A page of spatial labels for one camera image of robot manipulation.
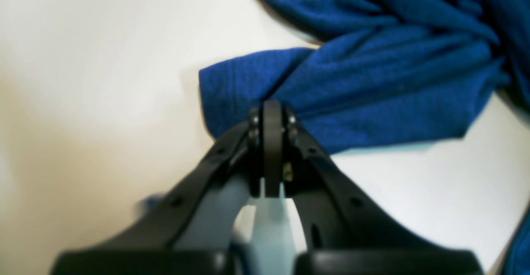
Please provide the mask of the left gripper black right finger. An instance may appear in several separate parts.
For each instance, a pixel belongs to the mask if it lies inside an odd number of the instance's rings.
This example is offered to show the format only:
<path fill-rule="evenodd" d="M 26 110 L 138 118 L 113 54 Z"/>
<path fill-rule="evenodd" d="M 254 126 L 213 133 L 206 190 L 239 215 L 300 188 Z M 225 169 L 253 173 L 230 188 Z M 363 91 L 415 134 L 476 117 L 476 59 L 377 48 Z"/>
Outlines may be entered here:
<path fill-rule="evenodd" d="M 378 206 L 332 161 L 292 109 L 272 102 L 272 162 L 290 165 L 284 193 L 307 251 L 295 275 L 481 275 L 476 256 L 423 239 Z"/>

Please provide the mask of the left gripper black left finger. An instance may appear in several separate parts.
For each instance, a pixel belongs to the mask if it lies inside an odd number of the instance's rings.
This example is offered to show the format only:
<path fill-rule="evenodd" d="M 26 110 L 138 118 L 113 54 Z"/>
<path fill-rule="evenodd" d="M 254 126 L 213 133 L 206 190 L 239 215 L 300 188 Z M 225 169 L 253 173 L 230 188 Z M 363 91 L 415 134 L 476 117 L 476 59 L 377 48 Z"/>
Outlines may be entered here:
<path fill-rule="evenodd" d="M 85 250 L 62 253 L 53 275 L 238 275 L 235 219 L 260 180 L 273 183 L 273 101 L 249 111 L 140 220 Z"/>

